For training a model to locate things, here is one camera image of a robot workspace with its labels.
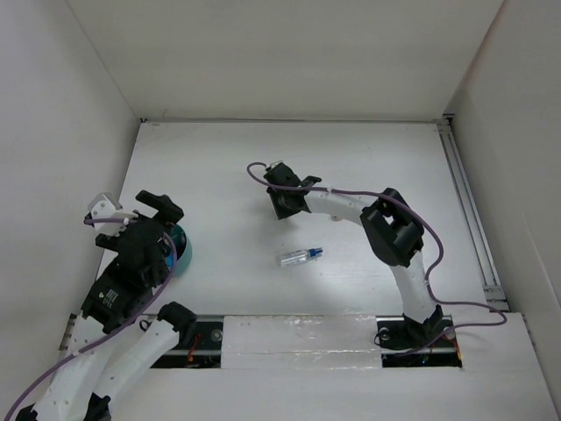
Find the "teal plastic cup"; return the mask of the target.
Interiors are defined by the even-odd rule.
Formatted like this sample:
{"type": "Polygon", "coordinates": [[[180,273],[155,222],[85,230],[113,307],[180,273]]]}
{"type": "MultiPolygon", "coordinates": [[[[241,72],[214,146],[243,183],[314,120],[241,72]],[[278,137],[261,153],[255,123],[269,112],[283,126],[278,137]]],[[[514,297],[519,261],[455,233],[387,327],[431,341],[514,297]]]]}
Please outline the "teal plastic cup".
{"type": "Polygon", "coordinates": [[[171,230],[170,237],[176,248],[174,276],[179,277],[188,269],[192,261],[193,247],[188,235],[180,225],[174,226],[171,230]]]}

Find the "clear blue-tipped pen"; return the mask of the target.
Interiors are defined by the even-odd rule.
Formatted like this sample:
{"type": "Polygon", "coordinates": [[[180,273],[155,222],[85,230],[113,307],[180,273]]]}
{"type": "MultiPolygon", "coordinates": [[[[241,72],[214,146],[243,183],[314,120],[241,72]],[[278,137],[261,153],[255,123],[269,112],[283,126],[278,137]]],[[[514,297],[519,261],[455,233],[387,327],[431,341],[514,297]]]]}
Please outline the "clear blue-tipped pen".
{"type": "Polygon", "coordinates": [[[314,247],[284,253],[277,258],[280,268],[289,268],[315,260],[323,255],[322,247],[314,247]]]}

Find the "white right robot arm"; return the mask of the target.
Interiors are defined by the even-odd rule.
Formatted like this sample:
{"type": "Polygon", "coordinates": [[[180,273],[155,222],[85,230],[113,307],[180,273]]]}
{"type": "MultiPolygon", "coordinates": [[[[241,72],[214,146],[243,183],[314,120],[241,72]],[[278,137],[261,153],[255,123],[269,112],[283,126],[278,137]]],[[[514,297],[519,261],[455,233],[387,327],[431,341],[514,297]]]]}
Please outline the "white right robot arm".
{"type": "Polygon", "coordinates": [[[329,214],[360,225],[373,254],[389,266],[402,300],[406,348],[429,344],[439,333],[442,307],[430,293],[423,265],[424,227],[396,189],[369,193],[331,189],[321,178],[299,178],[282,162],[265,166],[266,192],[277,218],[300,212],[329,214]]]}

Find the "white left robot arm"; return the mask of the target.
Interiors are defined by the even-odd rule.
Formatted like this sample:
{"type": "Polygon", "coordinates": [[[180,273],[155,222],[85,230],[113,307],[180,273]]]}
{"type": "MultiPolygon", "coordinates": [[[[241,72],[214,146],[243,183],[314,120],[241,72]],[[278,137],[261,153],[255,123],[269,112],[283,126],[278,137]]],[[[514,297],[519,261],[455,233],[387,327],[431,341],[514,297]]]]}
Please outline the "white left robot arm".
{"type": "Polygon", "coordinates": [[[115,401],[172,348],[195,339],[197,316],[180,303],[164,304],[138,340],[111,358],[149,307],[167,289],[192,248],[179,222],[180,206],[146,190],[136,200],[155,213],[127,211],[98,195],[83,220],[96,245],[114,257],[93,282],[74,321],[62,359],[39,376],[10,407],[11,420],[109,420],[115,401]]]}

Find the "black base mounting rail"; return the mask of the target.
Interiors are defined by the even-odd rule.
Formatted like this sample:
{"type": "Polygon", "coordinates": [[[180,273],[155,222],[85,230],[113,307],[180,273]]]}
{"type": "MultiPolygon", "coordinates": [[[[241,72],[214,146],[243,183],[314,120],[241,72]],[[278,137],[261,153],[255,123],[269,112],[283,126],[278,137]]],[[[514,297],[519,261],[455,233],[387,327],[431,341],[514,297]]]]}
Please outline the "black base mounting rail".
{"type": "Polygon", "coordinates": [[[455,339],[409,354],[399,317],[206,316],[188,346],[176,346],[156,368],[359,370],[462,366],[455,339]]]}

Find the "aluminium rail right edge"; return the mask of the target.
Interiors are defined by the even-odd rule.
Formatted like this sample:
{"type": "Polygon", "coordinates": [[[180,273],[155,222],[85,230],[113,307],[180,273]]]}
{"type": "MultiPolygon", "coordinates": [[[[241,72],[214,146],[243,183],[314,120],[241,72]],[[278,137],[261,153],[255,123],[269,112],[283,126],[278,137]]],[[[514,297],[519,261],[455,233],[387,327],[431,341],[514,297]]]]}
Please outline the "aluminium rail right edge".
{"type": "Polygon", "coordinates": [[[451,114],[444,114],[441,119],[436,121],[436,126],[471,238],[472,248],[478,262],[482,289],[488,304],[501,311],[510,312],[508,300],[501,285],[494,258],[460,157],[452,129],[452,120],[453,116],[451,114]]]}

